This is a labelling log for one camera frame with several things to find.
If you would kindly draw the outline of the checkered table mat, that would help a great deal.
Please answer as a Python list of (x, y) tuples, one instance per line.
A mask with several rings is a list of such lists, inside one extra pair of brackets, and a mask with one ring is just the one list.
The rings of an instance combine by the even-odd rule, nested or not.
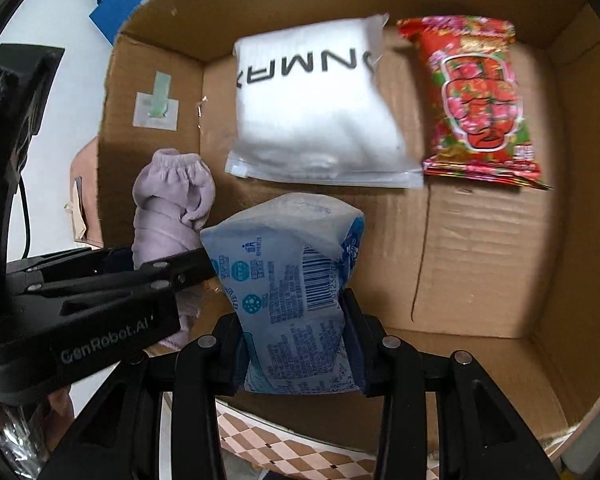
[(259, 469), (291, 479), (370, 479), (376, 458), (328, 444), (215, 402), (221, 448)]

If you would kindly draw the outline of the lilac sock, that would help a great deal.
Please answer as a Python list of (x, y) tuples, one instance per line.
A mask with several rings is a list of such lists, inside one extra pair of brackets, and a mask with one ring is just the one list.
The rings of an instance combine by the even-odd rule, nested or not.
[(215, 199), (208, 166), (195, 153), (174, 148), (155, 151), (140, 170), (133, 188), (133, 262), (169, 258), (202, 247), (200, 231)]

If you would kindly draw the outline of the small cardboard scrap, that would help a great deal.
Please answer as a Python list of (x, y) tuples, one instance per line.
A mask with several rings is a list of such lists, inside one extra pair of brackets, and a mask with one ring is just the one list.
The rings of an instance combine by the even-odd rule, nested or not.
[(77, 243), (86, 241), (87, 224), (82, 200), (82, 178), (75, 178), (70, 185), (70, 200), (65, 204), (70, 214), (73, 239)]

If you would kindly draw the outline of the white bagged cloth packet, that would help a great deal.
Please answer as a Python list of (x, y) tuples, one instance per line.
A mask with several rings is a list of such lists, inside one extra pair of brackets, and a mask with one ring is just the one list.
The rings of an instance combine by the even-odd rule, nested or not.
[(376, 81), (388, 18), (345, 18), (234, 44), (238, 178), (422, 188), (422, 166)]

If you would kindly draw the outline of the red snack packet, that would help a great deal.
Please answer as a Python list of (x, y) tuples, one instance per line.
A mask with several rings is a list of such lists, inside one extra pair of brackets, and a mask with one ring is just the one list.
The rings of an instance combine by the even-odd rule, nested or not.
[(509, 55), (515, 26), (471, 15), (404, 18), (396, 26), (430, 77), (434, 130), (424, 174), (547, 190)]

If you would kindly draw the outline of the light blue tissue pack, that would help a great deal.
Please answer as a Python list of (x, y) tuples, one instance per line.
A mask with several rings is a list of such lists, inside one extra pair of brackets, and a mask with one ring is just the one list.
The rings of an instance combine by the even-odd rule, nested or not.
[(364, 214), (332, 196), (289, 193), (201, 232), (249, 352), (244, 387), (313, 396), (355, 390), (338, 296)]

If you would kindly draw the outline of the open cardboard box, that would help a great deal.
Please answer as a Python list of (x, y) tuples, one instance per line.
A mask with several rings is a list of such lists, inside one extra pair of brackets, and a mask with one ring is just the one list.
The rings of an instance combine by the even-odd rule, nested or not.
[(478, 14), (510, 53), (545, 191), (431, 179), (332, 191), (365, 214), (363, 309), (429, 352), (471, 351), (541, 439), (600, 409), (600, 20), (585, 0), (147, 0), (114, 42), (98, 151), (107, 245), (132, 242), (132, 184), (154, 151), (201, 154), (213, 220), (286, 192), (224, 170), (237, 39), (337, 18)]

